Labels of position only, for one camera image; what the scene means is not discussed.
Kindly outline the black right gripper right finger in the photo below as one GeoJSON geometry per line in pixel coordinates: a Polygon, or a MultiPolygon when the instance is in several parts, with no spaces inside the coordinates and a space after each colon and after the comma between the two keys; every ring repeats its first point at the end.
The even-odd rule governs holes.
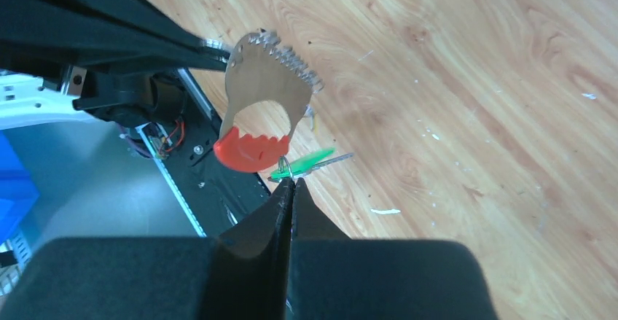
{"type": "Polygon", "coordinates": [[[479,262],[463,244],[352,239],[294,188],[291,305],[296,319],[496,319],[479,262]]]}

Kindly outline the metal keyring plate with spring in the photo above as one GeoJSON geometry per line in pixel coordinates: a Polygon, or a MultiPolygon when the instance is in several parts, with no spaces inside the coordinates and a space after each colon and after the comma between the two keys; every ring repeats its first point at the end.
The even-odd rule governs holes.
{"type": "Polygon", "coordinates": [[[324,83],[275,31],[243,36],[230,53],[224,73],[228,108],[213,150],[225,167],[243,173],[263,171],[287,155],[297,124],[309,115],[310,100],[324,83]],[[245,108],[272,101],[286,112],[290,130],[276,136],[241,135],[234,121],[245,108]]]}

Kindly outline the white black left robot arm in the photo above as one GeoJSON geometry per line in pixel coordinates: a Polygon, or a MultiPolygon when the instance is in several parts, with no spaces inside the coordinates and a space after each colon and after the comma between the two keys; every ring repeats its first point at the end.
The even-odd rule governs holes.
{"type": "Polygon", "coordinates": [[[1,68],[79,80],[73,108],[126,127],[176,121],[188,99],[176,72],[224,71],[229,58],[148,0],[1,0],[1,68]]]}

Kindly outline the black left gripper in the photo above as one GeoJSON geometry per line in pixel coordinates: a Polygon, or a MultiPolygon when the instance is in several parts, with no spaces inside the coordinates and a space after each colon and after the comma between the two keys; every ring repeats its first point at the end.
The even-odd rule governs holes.
{"type": "Polygon", "coordinates": [[[229,58],[147,0],[1,0],[3,113],[163,113],[155,72],[229,58]]]}

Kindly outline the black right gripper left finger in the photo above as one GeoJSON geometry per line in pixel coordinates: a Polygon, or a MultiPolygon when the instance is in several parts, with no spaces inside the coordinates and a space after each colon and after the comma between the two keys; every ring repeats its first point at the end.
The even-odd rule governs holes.
{"type": "Polygon", "coordinates": [[[212,238],[59,238],[27,265],[3,319],[283,319],[295,183],[212,238]]]}

